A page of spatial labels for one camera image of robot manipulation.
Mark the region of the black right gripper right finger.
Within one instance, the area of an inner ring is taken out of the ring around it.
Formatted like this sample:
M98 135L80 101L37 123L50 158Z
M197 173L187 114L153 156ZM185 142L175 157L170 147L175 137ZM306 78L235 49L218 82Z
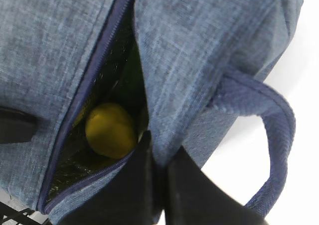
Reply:
M180 147L167 166L168 225L265 225L266 220L215 185Z

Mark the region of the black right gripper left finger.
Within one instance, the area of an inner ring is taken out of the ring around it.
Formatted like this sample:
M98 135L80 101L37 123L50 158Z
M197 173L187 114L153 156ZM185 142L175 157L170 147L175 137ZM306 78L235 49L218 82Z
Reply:
M127 163L96 195L66 215L61 225L156 225L161 208L154 196L155 167L150 131Z

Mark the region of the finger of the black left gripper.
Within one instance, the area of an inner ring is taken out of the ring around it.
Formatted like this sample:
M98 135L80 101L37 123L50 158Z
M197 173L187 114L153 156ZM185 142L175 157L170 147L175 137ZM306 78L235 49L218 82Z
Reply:
M31 141L36 132L37 118L12 108L0 108L0 143L13 144Z

